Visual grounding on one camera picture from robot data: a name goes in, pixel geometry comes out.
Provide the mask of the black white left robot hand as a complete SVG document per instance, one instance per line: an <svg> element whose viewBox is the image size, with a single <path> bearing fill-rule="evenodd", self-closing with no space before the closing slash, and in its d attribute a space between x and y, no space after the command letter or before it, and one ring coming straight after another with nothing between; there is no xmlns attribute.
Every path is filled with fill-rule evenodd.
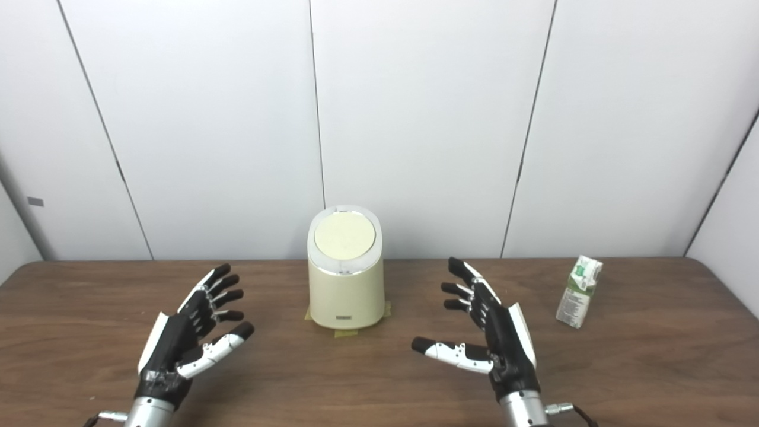
<svg viewBox="0 0 759 427"><path fill-rule="evenodd" d="M138 362L136 399L167 403L176 411L195 376L209 370L254 333L244 313L223 305L244 296L230 264L209 271L177 311L159 313Z"/></svg>

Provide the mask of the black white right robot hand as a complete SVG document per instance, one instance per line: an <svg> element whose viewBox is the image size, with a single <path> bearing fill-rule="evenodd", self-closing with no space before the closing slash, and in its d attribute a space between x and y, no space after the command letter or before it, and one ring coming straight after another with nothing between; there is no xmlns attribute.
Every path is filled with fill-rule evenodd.
<svg viewBox="0 0 759 427"><path fill-rule="evenodd" d="M448 271L463 283L441 284L442 292L456 296L444 301L445 309L466 313L484 333L486 345L415 337L410 348L428 358L487 375L497 400L514 393L539 394L535 352L518 303L502 305L484 276L464 260L450 257Z"/></svg>

